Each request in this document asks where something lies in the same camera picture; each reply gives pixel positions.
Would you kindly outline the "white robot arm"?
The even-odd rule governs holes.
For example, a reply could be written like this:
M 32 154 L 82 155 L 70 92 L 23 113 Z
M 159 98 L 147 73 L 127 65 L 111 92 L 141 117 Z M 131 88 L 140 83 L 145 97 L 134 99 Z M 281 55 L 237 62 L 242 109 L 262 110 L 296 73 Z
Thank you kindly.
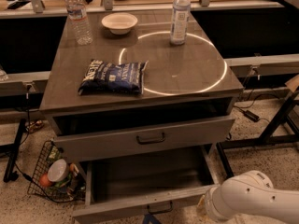
M 246 214 L 299 224 L 299 192 L 275 189 L 270 178 L 256 170 L 230 177 L 210 188 L 198 207 L 216 222 Z

